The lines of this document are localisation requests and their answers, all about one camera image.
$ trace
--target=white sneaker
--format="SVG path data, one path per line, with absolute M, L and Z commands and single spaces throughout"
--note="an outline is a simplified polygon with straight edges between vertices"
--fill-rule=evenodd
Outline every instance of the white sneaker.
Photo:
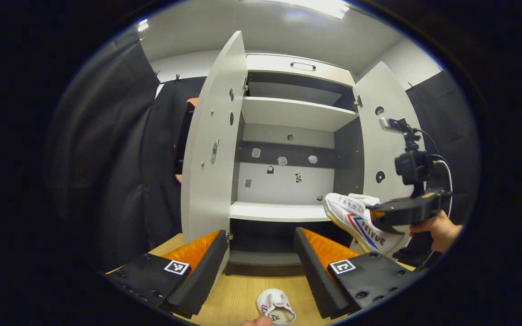
M 362 249 L 388 254 L 404 238 L 404 233 L 394 229 L 392 232 L 383 231 L 373 225 L 366 207 L 379 202 L 378 198 L 366 195 L 331 193 L 325 196 L 323 205 L 329 219 L 350 233 Z
M 279 289 L 267 289 L 257 298 L 257 308 L 262 315 L 273 319 L 274 326 L 288 326 L 297 315 L 291 309 L 290 300 Z

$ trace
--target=door hinge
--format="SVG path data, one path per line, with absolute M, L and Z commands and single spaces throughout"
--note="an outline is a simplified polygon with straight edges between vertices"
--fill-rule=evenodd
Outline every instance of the door hinge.
M 362 98 L 360 97 L 360 95 L 358 95 L 356 97 L 356 101 L 354 102 L 354 109 L 356 110 L 356 112 L 358 111 L 358 106 L 359 107 L 363 107 L 364 105 L 362 104 Z
M 243 80 L 243 91 L 248 91 L 249 85 L 247 85 L 247 76 L 245 76 L 245 80 Z

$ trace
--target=white shelf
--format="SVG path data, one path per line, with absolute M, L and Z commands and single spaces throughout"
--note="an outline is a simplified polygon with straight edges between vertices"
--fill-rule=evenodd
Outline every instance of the white shelf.
M 246 124 L 290 126 L 335 132 L 358 114 L 328 105 L 273 97 L 243 97 L 241 113 Z
M 321 205 L 259 204 L 241 201 L 231 205 L 230 218 L 249 221 L 329 221 Z

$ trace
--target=cabinet handle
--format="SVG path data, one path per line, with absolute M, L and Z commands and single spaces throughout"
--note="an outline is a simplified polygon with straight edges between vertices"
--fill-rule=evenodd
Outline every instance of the cabinet handle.
M 313 64 L 301 63 L 301 62 L 292 62 L 292 63 L 290 63 L 290 66 L 292 68 L 296 68 L 296 67 L 294 67 L 294 64 L 304 64 L 305 66 L 310 66 L 311 70 L 315 70 L 315 68 L 316 68 L 316 66 L 314 66 Z

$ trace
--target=wooden floor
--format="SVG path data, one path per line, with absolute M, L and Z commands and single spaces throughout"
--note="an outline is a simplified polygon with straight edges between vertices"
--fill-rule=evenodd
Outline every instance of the wooden floor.
M 182 234 L 179 234 L 150 253 L 160 256 L 183 244 Z M 190 320 L 178 317 L 203 326 L 239 326 L 244 320 L 254 320 L 261 315 L 256 300 L 261 292 L 270 288 L 280 289 L 290 299 L 297 314 L 292 326 L 320 326 L 343 318 L 321 318 L 301 266 L 236 266 L 230 276 L 223 273 L 219 277 L 198 316 Z

